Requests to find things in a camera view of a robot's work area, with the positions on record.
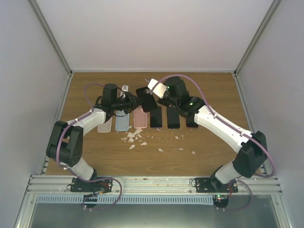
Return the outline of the pink phone case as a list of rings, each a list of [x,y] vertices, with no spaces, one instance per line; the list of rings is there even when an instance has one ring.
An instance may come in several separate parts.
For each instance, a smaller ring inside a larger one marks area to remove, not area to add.
[[[144,129],[147,127],[147,113],[143,111],[143,108],[141,106],[134,110],[133,115],[133,125],[135,129]]]

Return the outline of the black phone from blue case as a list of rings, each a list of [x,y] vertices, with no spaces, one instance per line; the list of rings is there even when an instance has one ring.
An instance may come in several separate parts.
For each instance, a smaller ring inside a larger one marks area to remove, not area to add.
[[[167,113],[167,126],[169,129],[180,128],[179,112],[176,108],[169,106],[166,108]]]

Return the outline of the purple black phone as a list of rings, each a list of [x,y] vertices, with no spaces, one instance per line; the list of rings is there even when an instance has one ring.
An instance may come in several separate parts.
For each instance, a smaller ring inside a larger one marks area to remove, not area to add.
[[[150,112],[150,127],[162,128],[162,108],[160,106]]]

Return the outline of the purple phone from white case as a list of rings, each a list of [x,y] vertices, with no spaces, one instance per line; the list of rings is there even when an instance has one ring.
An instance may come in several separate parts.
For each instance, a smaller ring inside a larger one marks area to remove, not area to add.
[[[186,118],[186,127],[187,128],[198,128],[198,124],[195,123],[193,116],[189,116]]]

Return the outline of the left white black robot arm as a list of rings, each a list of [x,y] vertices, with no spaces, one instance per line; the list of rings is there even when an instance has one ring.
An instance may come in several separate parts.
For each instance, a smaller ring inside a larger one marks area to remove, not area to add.
[[[108,122],[116,111],[128,114],[143,103],[143,99],[125,92],[115,84],[101,87],[102,95],[96,104],[90,104],[91,109],[87,113],[68,122],[55,122],[46,149],[46,156],[79,178],[81,186],[88,192],[96,190],[98,180],[93,177],[95,170],[82,157],[83,137]]]

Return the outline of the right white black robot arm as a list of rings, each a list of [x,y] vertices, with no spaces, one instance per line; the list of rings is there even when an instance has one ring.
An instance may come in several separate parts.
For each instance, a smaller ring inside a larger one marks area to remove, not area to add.
[[[222,192],[239,177],[252,177],[267,159],[266,137],[257,131],[243,129],[217,113],[203,97],[191,96],[180,75],[162,81],[152,79],[148,88],[158,97],[158,103],[176,108],[182,117],[189,117],[222,139],[237,153],[235,159],[220,166],[210,176],[210,186]]]

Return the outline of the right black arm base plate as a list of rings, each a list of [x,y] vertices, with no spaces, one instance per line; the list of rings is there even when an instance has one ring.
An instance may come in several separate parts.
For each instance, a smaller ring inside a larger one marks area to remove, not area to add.
[[[196,177],[190,181],[190,185],[197,193],[237,193],[236,181],[223,184],[215,177]]]

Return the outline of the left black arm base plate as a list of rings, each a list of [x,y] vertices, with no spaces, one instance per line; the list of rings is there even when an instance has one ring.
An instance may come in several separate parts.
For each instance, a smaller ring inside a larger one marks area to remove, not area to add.
[[[88,193],[108,193],[112,191],[113,180],[102,178],[102,180],[88,182],[80,178],[73,178],[72,182],[66,186],[70,192],[88,192]]]

